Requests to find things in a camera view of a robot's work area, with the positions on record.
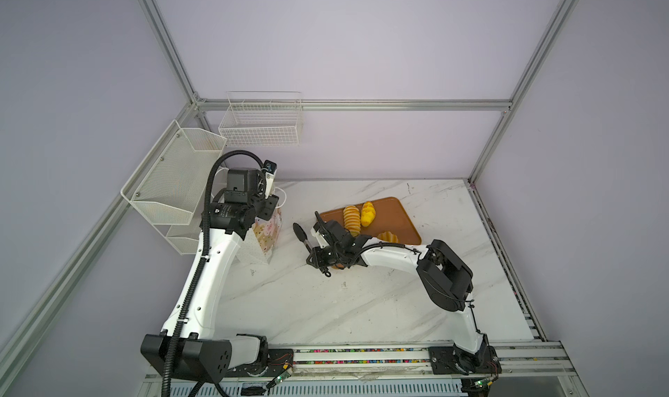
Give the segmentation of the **yellow striped shell fake bread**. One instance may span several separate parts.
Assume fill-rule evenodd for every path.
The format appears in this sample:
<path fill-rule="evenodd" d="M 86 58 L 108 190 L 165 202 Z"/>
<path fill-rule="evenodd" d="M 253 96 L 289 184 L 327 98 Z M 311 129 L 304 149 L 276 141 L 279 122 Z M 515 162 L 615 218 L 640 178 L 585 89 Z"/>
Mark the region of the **yellow striped shell fake bread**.
<path fill-rule="evenodd" d="M 378 238 L 379 240 L 381 240 L 381 242 L 384 242 L 384 243 L 395 243 L 396 244 L 396 243 L 400 242 L 398 236 L 395 235 L 395 233 L 393 233 L 392 231 L 381 232 L 381 233 L 376 235 L 376 238 Z"/>

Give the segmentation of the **yellow ridged fake bread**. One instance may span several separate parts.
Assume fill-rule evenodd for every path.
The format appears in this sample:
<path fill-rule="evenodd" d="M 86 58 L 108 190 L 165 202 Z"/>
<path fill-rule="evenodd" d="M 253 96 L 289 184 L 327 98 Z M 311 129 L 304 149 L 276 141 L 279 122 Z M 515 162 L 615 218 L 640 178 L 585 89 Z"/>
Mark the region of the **yellow ridged fake bread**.
<path fill-rule="evenodd" d="M 362 229 L 361 212 L 356 206 L 349 205 L 343 209 L 343 227 L 354 238 L 360 235 Z"/>

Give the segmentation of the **yellow oblong fake bread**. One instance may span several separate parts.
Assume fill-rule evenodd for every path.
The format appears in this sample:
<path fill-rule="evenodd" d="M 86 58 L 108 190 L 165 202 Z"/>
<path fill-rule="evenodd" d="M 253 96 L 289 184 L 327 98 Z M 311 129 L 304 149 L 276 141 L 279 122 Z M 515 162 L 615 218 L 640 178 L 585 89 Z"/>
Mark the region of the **yellow oblong fake bread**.
<path fill-rule="evenodd" d="M 372 202 L 366 202 L 362 205 L 360 211 L 360 221 L 362 227 L 369 227 L 376 219 L 376 208 Z"/>

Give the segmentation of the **cartoon animal paper gift bag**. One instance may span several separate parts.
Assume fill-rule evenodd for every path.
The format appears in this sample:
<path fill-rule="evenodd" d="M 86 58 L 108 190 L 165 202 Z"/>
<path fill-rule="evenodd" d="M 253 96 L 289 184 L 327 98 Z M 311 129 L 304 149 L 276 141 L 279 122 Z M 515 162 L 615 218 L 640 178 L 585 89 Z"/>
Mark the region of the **cartoon animal paper gift bag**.
<path fill-rule="evenodd" d="M 256 219 L 248 231 L 237 258 L 245 265 L 268 265 L 272 259 L 282 229 L 282 206 L 285 205 L 287 193 L 284 189 L 275 188 L 279 202 L 268 220 Z"/>

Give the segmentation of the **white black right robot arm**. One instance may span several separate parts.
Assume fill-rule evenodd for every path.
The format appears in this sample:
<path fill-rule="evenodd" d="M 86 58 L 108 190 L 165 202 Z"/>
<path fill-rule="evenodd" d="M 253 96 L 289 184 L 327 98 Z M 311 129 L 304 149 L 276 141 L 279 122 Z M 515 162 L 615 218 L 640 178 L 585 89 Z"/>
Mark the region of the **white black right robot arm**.
<path fill-rule="evenodd" d="M 315 217 L 310 232 L 293 224 L 294 235 L 308 250 L 309 266 L 328 278 L 333 269 L 354 266 L 382 266 L 418 276 L 430 300 L 456 318 L 452 368 L 474 374 L 493 364 L 493 348 L 474 313 L 473 271 L 445 242 L 405 245 L 363 234 L 355 237 L 338 222 L 326 222 L 320 214 Z"/>

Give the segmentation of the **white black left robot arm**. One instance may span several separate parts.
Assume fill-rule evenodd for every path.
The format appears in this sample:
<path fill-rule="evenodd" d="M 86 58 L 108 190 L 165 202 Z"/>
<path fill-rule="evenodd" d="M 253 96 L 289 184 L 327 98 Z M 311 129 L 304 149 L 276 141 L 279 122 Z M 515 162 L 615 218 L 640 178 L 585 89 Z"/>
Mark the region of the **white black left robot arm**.
<path fill-rule="evenodd" d="M 234 371 L 260 374 L 268 367 L 266 337 L 237 334 L 217 339 L 214 333 L 231 265 L 256 220 L 270 219 L 279 201 L 275 170 L 271 163 L 261 170 L 229 170 L 223 190 L 214 194 L 206 188 L 202 232 L 186 284 L 161 332 L 146 335 L 140 347 L 161 374 L 164 396 L 171 395 L 175 380 L 194 382 L 193 391 L 198 392 Z"/>

